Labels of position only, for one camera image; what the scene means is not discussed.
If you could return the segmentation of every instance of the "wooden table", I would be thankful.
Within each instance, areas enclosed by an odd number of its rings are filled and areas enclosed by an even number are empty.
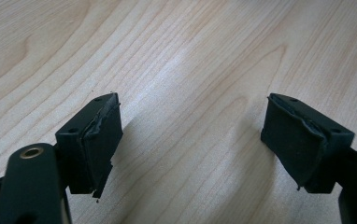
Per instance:
[[[340,223],[260,131],[279,92],[357,133],[357,1],[0,0],[0,176],[111,91],[124,137],[74,223]]]

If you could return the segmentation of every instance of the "light wood tabletop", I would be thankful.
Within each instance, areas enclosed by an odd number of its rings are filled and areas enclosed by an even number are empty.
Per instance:
[[[74,223],[340,223],[261,142],[266,96],[356,133],[357,1],[0,0],[0,177],[115,91],[123,139]]]

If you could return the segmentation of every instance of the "wood grain surface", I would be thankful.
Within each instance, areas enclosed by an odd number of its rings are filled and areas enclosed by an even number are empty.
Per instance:
[[[0,0],[0,176],[116,91],[124,137],[74,223],[340,223],[260,141],[266,96],[356,132],[357,1]]]

